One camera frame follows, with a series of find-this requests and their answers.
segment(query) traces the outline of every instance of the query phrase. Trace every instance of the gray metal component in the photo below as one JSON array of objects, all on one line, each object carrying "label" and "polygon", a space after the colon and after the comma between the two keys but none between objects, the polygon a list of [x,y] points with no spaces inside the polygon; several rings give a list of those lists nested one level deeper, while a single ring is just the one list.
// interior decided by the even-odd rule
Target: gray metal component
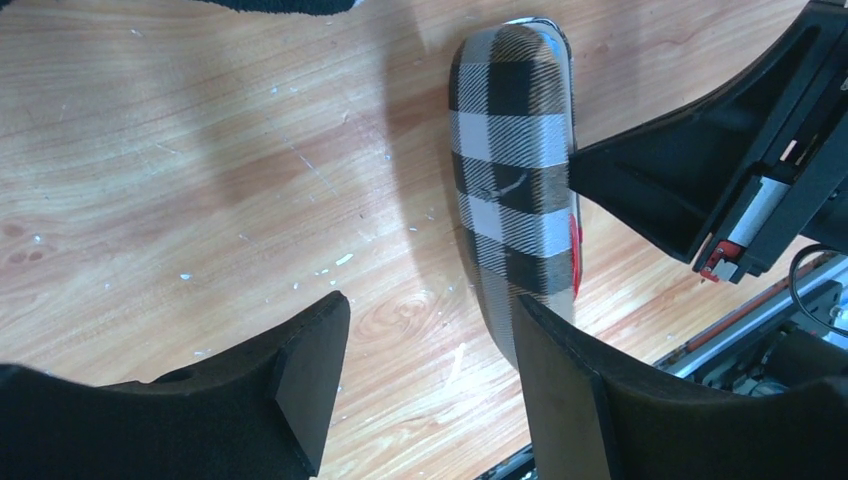
[{"label": "gray metal component", "polygon": [[[831,279],[843,285],[848,285],[848,257],[837,256],[810,272],[798,282],[798,293],[802,296],[806,295],[814,288]],[[750,313],[727,327],[723,332],[705,342],[697,350],[684,355],[680,355],[679,350],[672,352],[672,354],[658,361],[656,366],[679,378],[686,378],[707,361],[729,348],[736,341],[754,331],[791,304],[792,299],[789,296],[789,292],[783,291],[759,307],[754,308]],[[709,335],[712,328],[721,324],[723,320],[717,322],[713,327],[705,330],[681,348],[685,348],[686,345],[697,341],[701,336]]]},{"label": "gray metal component", "polygon": [[750,245],[788,191],[789,185],[785,183],[767,177],[760,179],[760,190],[727,239],[743,247]]}]

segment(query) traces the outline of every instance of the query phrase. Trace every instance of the black and white plaid pattern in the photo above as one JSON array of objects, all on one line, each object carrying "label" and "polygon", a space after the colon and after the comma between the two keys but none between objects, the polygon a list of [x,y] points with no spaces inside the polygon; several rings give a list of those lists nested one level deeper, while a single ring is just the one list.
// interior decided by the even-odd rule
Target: black and white plaid pattern
[{"label": "black and white plaid pattern", "polygon": [[460,216],[483,316],[513,365],[516,297],[530,294],[572,318],[570,62],[555,24],[526,19],[469,37],[451,67]]}]

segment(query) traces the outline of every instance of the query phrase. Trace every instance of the wood grain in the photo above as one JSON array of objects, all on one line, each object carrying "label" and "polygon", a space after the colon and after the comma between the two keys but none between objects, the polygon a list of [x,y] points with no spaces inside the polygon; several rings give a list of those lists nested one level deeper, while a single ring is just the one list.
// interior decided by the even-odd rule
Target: wood grain
[{"label": "wood grain", "polygon": [[[369,0],[309,18],[18,0],[0,14],[0,361],[149,381],[340,289],[321,478],[471,478],[529,436],[456,245],[461,39],[559,22],[588,145],[728,80],[804,3]],[[584,219],[578,324],[648,362],[786,267],[702,283],[598,208]]]}]

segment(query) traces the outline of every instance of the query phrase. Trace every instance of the black plastic bracket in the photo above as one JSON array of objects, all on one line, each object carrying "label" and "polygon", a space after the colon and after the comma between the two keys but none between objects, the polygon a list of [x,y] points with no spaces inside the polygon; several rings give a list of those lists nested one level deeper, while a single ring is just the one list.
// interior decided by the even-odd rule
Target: black plastic bracket
[{"label": "black plastic bracket", "polygon": [[[724,86],[577,151],[570,184],[671,257],[700,250],[695,271],[732,262],[722,279],[739,282],[799,233],[848,250],[846,111],[848,9],[813,0]],[[768,198],[766,183],[779,187]]]}]

